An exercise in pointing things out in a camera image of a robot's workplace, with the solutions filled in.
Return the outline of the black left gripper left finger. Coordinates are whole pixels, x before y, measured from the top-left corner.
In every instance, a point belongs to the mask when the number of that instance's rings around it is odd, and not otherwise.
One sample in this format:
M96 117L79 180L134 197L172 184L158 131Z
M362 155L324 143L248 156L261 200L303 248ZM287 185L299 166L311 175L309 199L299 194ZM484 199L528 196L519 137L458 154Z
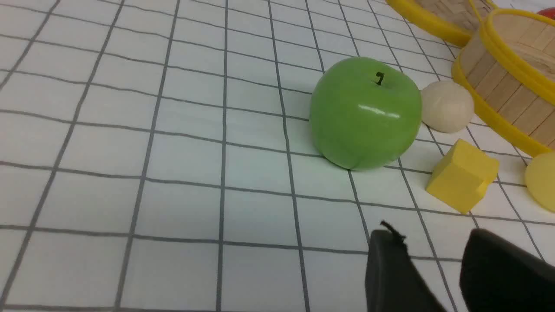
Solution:
M365 290L369 312L444 312L410 259L405 236L381 221L369 237Z

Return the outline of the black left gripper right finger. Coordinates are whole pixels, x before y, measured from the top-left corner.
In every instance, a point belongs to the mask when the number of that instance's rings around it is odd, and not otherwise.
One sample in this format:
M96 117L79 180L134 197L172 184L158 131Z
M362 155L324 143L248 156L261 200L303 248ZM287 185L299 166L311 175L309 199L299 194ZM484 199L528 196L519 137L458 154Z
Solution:
M473 229L460 290L470 312L552 312L555 268L491 231Z

